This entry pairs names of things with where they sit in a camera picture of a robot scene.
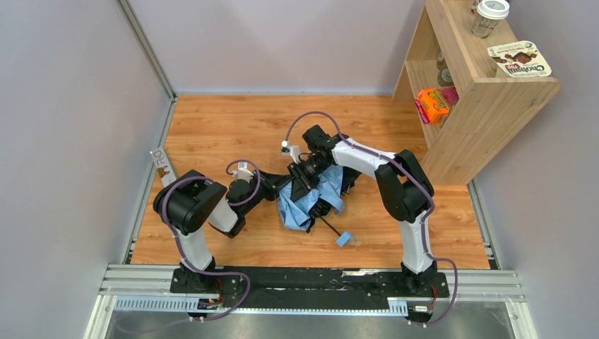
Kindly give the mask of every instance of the blue cloth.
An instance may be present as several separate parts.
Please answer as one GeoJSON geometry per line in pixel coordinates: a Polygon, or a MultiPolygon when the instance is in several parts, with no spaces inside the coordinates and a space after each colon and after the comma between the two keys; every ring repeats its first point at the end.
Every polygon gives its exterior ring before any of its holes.
{"type": "Polygon", "coordinates": [[[319,184],[305,196],[291,201],[291,182],[279,191],[278,208],[283,219],[283,224],[291,230],[305,231],[310,225],[310,208],[316,204],[319,198],[330,203],[341,213],[345,204],[341,200],[341,183],[343,181],[343,167],[330,166],[319,175],[319,184]]]}

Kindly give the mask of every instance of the wooden shelf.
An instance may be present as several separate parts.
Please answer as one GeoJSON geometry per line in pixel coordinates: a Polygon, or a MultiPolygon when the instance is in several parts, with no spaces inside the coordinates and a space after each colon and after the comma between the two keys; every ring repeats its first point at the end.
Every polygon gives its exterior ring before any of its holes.
{"type": "MultiPolygon", "coordinates": [[[[406,61],[405,70],[408,73],[413,98],[416,98],[421,90],[439,86],[437,83],[439,70],[437,69],[437,62],[434,60],[406,61]]],[[[420,118],[419,120],[420,125],[422,125],[422,132],[425,135],[427,147],[431,148],[434,140],[441,131],[441,124],[425,124],[420,118]]]]}
{"type": "Polygon", "coordinates": [[[486,39],[470,32],[472,0],[426,0],[393,101],[439,87],[442,51],[460,100],[441,124],[423,124],[422,161],[435,184],[467,184],[559,91],[555,78],[496,78],[487,48],[518,41],[506,20],[486,39]]]}

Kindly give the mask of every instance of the plastic cup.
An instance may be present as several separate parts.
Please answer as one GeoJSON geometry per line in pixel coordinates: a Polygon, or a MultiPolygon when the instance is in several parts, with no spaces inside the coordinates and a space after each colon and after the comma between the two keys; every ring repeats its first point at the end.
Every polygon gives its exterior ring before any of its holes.
{"type": "Polygon", "coordinates": [[[505,0],[482,0],[476,6],[476,17],[472,24],[472,34],[481,39],[488,37],[497,24],[507,18],[509,4],[505,0]]]}

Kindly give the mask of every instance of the gray floor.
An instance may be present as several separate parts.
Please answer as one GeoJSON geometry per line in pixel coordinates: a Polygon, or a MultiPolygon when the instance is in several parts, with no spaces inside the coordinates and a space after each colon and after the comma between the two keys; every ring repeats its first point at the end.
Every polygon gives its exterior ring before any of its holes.
{"type": "MultiPolygon", "coordinates": [[[[443,311],[437,309],[437,316],[443,311]]],[[[416,328],[405,319],[386,316],[295,316],[232,314],[206,323],[182,323],[161,331],[134,335],[118,331],[145,330],[185,319],[186,314],[159,312],[115,312],[106,338],[218,338],[218,339],[315,339],[315,338],[514,338],[503,303],[457,304],[447,319],[432,328],[416,328]]]]}

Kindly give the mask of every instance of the chobani package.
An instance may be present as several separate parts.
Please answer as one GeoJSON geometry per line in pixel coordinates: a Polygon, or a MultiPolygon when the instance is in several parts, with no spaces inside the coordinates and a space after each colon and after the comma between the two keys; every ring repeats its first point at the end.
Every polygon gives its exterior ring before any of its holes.
{"type": "Polygon", "coordinates": [[[535,44],[518,41],[487,49],[489,56],[508,76],[514,78],[549,76],[551,67],[545,61],[535,44]]]}

